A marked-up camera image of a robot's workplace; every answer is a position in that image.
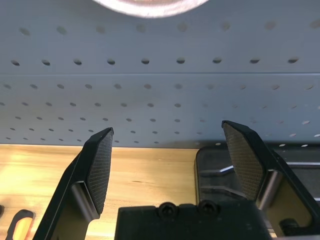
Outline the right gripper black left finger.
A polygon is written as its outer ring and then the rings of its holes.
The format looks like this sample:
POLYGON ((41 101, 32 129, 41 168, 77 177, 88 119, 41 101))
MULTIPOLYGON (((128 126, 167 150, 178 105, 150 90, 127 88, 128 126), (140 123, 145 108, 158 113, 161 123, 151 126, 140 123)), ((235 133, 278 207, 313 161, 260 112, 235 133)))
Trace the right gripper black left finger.
POLYGON ((34 234, 35 240, 83 240, 104 210, 113 129, 92 135, 66 168, 34 234))

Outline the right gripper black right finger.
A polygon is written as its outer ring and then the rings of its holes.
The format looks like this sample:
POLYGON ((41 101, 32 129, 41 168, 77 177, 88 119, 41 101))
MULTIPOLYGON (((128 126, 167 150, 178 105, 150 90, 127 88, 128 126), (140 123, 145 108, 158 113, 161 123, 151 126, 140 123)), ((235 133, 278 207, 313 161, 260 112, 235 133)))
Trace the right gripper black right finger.
POLYGON ((224 120, 228 152, 246 198, 279 237, 316 233, 316 201, 283 158, 248 126, 224 120))

